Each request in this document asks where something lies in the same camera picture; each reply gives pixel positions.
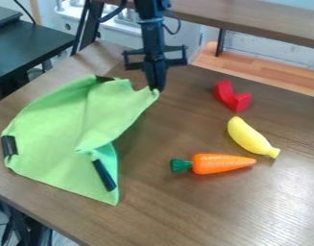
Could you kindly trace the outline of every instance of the orange carrot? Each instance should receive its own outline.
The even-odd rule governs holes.
[[[227,172],[234,169],[251,166],[255,159],[223,155],[223,154],[197,154],[192,161],[172,159],[170,169],[173,173],[192,168],[196,174],[211,174]]]

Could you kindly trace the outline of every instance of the red toy block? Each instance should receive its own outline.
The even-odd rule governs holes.
[[[213,96],[234,112],[246,110],[252,98],[252,95],[247,92],[235,95],[229,80],[217,83],[213,89]]]

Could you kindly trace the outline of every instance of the wood grain surface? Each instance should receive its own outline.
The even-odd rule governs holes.
[[[89,72],[105,74],[116,63],[109,51],[89,46],[1,101],[0,132],[39,95]],[[107,75],[145,85],[140,71],[126,72],[121,64]],[[278,159],[250,154],[229,138],[234,113],[210,94],[222,79],[253,95],[240,116],[282,149]],[[173,68],[164,93],[115,148],[118,207],[12,173],[1,147],[0,198],[81,245],[314,246],[312,97],[199,67]],[[218,175],[170,173],[169,159],[203,152],[253,157],[257,164]]]
[[[266,85],[314,96],[314,71],[277,61],[266,61],[224,51],[215,56],[217,42],[209,42],[196,56],[193,65]]]
[[[99,0],[119,4],[120,0]],[[171,0],[182,20],[314,48],[314,11],[260,0]]]

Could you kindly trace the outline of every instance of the plastic toy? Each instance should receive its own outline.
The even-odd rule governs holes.
[[[246,110],[252,97],[251,94],[247,92],[241,95],[235,95],[229,80],[217,83],[213,89],[213,96],[234,112]]]
[[[170,169],[172,173],[192,168],[196,174],[211,174],[231,171],[255,164],[255,159],[223,155],[223,154],[197,154],[192,161],[172,159]]]
[[[276,158],[280,152],[279,149],[273,148],[269,141],[249,126],[240,117],[233,117],[228,124],[229,135],[242,148],[259,155],[267,155]]]

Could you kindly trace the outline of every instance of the yellow banana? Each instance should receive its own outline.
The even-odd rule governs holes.
[[[267,155],[276,158],[280,152],[279,149],[273,148],[268,140],[249,126],[240,117],[234,116],[228,124],[229,135],[242,148],[259,155]]]

